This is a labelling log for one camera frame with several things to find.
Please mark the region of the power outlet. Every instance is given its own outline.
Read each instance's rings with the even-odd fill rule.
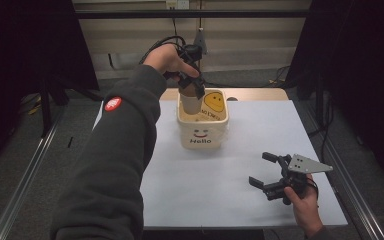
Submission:
[[[189,9],[189,0],[177,0],[177,8],[181,10],[188,10]]]
[[[177,9],[177,0],[166,0],[166,9]]]

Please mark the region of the beige cup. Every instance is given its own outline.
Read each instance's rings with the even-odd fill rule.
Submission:
[[[193,84],[189,84],[186,88],[179,88],[180,101],[182,102],[183,111],[189,115],[198,114],[201,111],[202,97],[198,99]]]
[[[198,114],[201,111],[202,99],[194,97],[188,97],[183,94],[180,95],[180,101],[182,102],[183,111],[189,115]]]

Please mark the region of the red logo patch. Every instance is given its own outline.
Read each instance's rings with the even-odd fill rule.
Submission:
[[[123,100],[120,97],[114,97],[105,105],[105,111],[113,111],[114,109],[118,108],[118,106],[120,106],[122,101]]]

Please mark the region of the white bucket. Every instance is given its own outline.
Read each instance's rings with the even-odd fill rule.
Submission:
[[[229,121],[224,92],[215,88],[205,89],[201,111],[194,115],[185,113],[178,96],[177,121],[184,148],[219,148],[226,139]]]

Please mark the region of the aluminum rail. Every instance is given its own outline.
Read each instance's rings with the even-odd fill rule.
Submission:
[[[65,107],[62,107],[55,116],[54,124],[52,125],[48,134],[40,140],[36,152],[30,160],[30,163],[26,171],[24,172],[23,177],[21,178],[17,188],[12,194],[9,203],[6,205],[4,212],[0,216],[0,240],[5,240],[8,237],[9,231],[11,230],[11,227],[14,224],[17,214],[27,195],[27,191],[33,182],[33,179],[40,167],[42,159],[46,155],[46,152],[48,151],[48,148],[51,145],[57,126],[64,112]]]

